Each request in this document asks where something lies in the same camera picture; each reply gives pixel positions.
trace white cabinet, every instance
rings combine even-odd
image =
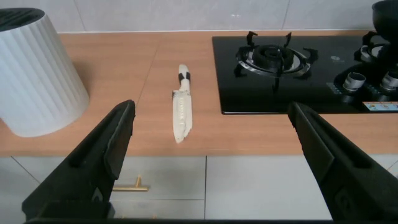
[[[42,182],[64,157],[16,157]],[[126,157],[115,185],[141,185],[148,192],[113,192],[116,217],[204,218],[206,157]]]
[[[206,157],[127,157],[115,185],[134,185],[138,176],[148,192],[113,192],[111,200],[204,200]]]
[[[204,200],[112,201],[115,218],[204,219]]]
[[[22,202],[38,185],[13,158],[0,158],[0,223],[24,223]]]
[[[398,155],[371,155],[398,175]],[[206,219],[330,220],[304,156],[213,156],[206,167]]]

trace kitchen counter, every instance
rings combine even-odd
[[[211,37],[247,32],[61,34],[90,95],[84,115],[36,138],[0,122],[0,156],[65,156],[118,103],[136,102],[128,156],[302,154],[287,115],[221,114]],[[285,35],[287,31],[260,32]],[[366,31],[296,31],[294,35],[363,35]],[[178,65],[192,74],[193,129],[181,144],[172,130]],[[368,154],[398,154],[398,114],[323,114]]]

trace knife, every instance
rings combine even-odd
[[[180,65],[178,79],[181,87],[173,91],[173,131],[175,141],[180,143],[192,129],[191,74],[186,65]]]

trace knife handle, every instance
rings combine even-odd
[[[180,90],[190,90],[191,73],[186,65],[180,65],[178,80],[180,80],[181,84]]]

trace black glass cooktop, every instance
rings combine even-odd
[[[259,46],[283,46],[286,37],[253,37],[253,42]],[[310,62],[310,68],[301,77],[289,74],[271,77],[240,66],[237,55],[239,48],[245,46],[248,46],[246,37],[213,37],[223,114],[286,113],[292,101],[304,103],[318,113],[398,112],[397,91],[384,91],[380,87],[388,70],[354,59],[354,53],[362,46],[360,36],[292,36],[289,49],[304,58],[310,58],[310,52],[304,49],[317,52],[316,60]],[[243,52],[243,57],[250,54],[249,50]],[[366,82],[356,92],[343,88],[351,72],[366,77]]]

